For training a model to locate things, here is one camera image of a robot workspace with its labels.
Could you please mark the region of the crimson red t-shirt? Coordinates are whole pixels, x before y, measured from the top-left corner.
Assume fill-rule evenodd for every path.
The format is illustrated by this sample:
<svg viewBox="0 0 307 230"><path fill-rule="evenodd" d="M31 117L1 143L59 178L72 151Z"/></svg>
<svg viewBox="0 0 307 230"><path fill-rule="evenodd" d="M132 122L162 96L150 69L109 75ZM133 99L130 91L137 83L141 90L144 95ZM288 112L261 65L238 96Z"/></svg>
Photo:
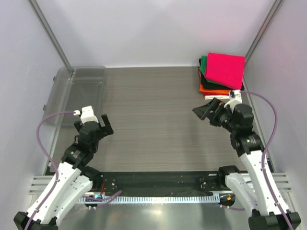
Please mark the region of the crimson red t-shirt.
<svg viewBox="0 0 307 230"><path fill-rule="evenodd" d="M242 87L245 57L209 52L204 77L233 90Z"/></svg>

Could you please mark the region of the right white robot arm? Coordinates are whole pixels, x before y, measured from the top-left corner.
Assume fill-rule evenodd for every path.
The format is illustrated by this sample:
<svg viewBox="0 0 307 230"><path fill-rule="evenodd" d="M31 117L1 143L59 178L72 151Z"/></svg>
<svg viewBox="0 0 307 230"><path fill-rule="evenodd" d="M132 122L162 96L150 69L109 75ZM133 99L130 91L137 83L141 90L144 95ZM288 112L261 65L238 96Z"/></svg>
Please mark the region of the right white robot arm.
<svg viewBox="0 0 307 230"><path fill-rule="evenodd" d="M249 105L231 100L224 103L216 98L193 109L196 116L209 119L210 125L230 132L233 149L237 152L250 177L249 186L236 166L218 170L217 186L230 189L248 214L251 230L295 230L301 223L297 212L290 211L281 196L269 169L264 145L253 130L254 114Z"/></svg>

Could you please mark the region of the clear plastic bin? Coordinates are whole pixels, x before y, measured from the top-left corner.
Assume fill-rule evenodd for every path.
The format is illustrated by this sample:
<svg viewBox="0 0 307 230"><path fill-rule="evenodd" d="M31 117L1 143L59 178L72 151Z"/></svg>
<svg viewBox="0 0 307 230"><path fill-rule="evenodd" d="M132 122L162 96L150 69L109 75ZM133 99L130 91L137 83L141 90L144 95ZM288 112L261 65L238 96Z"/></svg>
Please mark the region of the clear plastic bin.
<svg viewBox="0 0 307 230"><path fill-rule="evenodd" d="M104 66L75 66L72 72L66 67L58 70L43 118L61 111L81 110L91 106L94 114L101 119L101 110L106 86Z"/></svg>

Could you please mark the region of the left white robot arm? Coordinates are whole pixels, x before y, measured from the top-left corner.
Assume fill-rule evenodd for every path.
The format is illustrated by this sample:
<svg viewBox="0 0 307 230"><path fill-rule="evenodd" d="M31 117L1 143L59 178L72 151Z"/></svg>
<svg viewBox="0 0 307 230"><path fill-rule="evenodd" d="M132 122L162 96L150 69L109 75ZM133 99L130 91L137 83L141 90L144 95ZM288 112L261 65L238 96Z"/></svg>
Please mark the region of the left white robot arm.
<svg viewBox="0 0 307 230"><path fill-rule="evenodd" d="M74 204L87 192L101 188L102 177L88 163L98 151L99 141L114 133L106 114L102 126L90 106L74 111L80 118L74 123L78 135L65 150L55 174L40 197L26 212L18 212L13 221L19 230L57 230Z"/></svg>

